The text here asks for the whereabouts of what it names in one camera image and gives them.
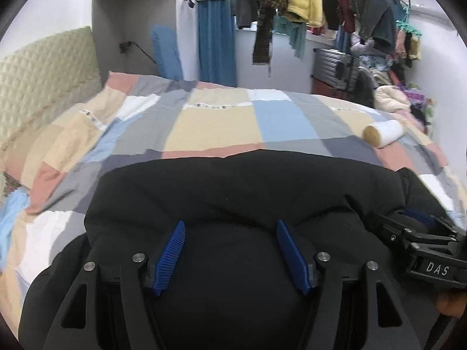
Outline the green sock hanger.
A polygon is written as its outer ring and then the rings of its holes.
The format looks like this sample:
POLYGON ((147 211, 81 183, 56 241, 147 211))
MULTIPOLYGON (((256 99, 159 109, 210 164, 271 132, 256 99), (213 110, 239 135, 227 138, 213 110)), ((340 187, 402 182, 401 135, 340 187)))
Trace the green sock hanger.
POLYGON ((407 22, 397 20, 396 25, 397 25, 398 29, 400 29, 400 30, 402 30, 402 31, 404 31, 406 33, 410 33, 413 36, 417 36, 417 37, 422 36, 422 33, 419 30, 417 30, 415 27, 413 27, 412 25, 410 25, 407 22))

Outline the brown plaid scarf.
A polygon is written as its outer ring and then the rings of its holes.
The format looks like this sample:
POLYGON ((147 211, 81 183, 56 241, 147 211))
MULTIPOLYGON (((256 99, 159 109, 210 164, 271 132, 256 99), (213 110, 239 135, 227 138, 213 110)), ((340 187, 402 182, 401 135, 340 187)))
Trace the brown plaid scarf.
POLYGON ((253 48, 252 63, 268 65, 271 61, 271 42, 276 12, 283 13, 288 0, 259 0, 257 36, 253 48))

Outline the yellow fleece jacket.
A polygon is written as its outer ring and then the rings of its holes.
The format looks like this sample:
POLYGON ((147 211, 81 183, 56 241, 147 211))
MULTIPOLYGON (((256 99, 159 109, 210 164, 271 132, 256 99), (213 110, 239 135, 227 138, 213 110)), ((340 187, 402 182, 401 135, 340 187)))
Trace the yellow fleece jacket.
POLYGON ((291 22, 306 23, 311 28, 319 28, 324 23, 322 0, 288 0, 286 13, 291 22))

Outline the silver ribbed suitcase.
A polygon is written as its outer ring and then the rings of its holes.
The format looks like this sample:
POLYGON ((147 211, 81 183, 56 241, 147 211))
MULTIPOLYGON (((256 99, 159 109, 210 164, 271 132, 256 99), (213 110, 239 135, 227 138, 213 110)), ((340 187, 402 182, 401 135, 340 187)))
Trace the silver ribbed suitcase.
POLYGON ((358 78, 356 57, 334 49, 313 49, 312 94, 350 99, 358 78))

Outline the grey wall cabinet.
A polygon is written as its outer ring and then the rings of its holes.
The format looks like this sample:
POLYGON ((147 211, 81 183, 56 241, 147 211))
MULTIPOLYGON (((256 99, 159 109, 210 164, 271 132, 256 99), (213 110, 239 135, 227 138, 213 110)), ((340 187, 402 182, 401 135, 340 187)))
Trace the grey wall cabinet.
POLYGON ((101 80, 111 72, 158 75, 151 31, 177 36, 184 79, 199 77, 198 2, 203 0, 93 0, 92 30, 101 80))

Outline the large black coat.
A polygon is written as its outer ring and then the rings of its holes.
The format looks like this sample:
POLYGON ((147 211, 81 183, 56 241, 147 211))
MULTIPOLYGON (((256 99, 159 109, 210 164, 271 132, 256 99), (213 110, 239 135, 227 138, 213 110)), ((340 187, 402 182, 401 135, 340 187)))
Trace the large black coat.
MULTIPOLYGON (((302 294, 276 235, 290 224, 356 268, 383 268, 419 340, 419 349, 466 347, 465 290, 407 275, 388 246, 368 231, 368 213, 405 209, 449 216, 418 176, 356 160, 257 150, 227 158, 152 160, 100 178, 87 208, 86 231, 32 282, 19 341, 45 349, 51 324, 83 265, 122 265, 152 255, 169 227, 184 222, 186 239, 169 286, 143 289, 157 349, 307 349, 320 291, 302 294)), ((334 349, 364 349, 364 279, 344 284, 334 349)), ((119 286, 104 282, 97 298, 100 349, 130 349, 119 286)))

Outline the denim hanging jacket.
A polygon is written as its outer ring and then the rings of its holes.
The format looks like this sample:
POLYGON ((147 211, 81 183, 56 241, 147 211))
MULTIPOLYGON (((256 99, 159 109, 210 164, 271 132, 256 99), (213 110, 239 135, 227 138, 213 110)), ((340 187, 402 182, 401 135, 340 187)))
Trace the denim hanging jacket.
POLYGON ((394 54, 397 40, 396 18, 389 0, 351 0, 361 41, 373 40, 375 48, 394 54))

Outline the patchwork pastel bed quilt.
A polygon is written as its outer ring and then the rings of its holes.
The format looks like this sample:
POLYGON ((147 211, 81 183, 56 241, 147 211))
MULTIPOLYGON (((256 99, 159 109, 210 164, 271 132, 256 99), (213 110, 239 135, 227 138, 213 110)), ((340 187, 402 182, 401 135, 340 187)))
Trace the patchwork pastel bed quilt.
POLYGON ((147 160, 226 157, 263 148, 407 167, 453 221, 466 226, 465 188, 438 146, 412 122, 384 148, 364 142, 365 127, 392 118, 321 95, 112 73, 95 97, 26 133, 6 154, 4 173, 26 190, 29 205, 16 217, 1 270, 1 315, 17 332, 32 281, 84 232, 101 175, 147 160))

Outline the blue curtain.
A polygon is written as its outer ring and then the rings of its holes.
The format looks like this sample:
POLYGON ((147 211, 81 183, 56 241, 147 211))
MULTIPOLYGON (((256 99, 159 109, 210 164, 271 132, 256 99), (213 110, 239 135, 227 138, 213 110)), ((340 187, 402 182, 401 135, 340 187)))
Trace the blue curtain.
POLYGON ((198 2, 199 80, 238 86, 235 23, 229 0, 198 2))

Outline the teal hanging cloth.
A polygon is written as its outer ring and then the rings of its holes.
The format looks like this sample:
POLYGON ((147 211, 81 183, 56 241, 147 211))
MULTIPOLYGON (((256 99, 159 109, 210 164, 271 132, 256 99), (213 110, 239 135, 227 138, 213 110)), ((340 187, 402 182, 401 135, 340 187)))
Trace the teal hanging cloth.
POLYGON ((306 32, 305 23, 289 21, 287 18, 276 13, 273 24, 274 33, 289 37, 289 44, 295 52, 295 57, 303 60, 306 50, 306 32))

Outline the white and tan roll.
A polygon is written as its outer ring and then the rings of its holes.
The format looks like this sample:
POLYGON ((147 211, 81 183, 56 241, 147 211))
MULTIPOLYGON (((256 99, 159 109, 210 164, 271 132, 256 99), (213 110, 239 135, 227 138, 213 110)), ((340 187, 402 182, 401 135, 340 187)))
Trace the white and tan roll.
POLYGON ((363 130, 363 140, 375 148, 384 148, 405 135, 405 125, 396 119, 373 122, 363 130))

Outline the cream quilted headboard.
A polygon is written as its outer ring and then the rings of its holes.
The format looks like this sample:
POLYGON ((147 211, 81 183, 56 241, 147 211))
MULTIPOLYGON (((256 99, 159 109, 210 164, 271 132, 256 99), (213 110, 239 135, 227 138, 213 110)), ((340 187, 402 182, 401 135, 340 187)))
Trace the cream quilted headboard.
POLYGON ((42 38, 1 59, 1 154, 102 89, 90 27, 42 38))

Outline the cream fluffy blanket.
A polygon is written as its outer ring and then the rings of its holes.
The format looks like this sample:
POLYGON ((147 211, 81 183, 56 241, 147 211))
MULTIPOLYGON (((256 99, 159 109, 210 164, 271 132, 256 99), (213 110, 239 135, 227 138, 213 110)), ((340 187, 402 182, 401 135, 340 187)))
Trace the cream fluffy blanket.
POLYGON ((382 85, 374 91, 374 108, 388 113, 410 111, 411 103, 403 91, 393 85, 382 85))

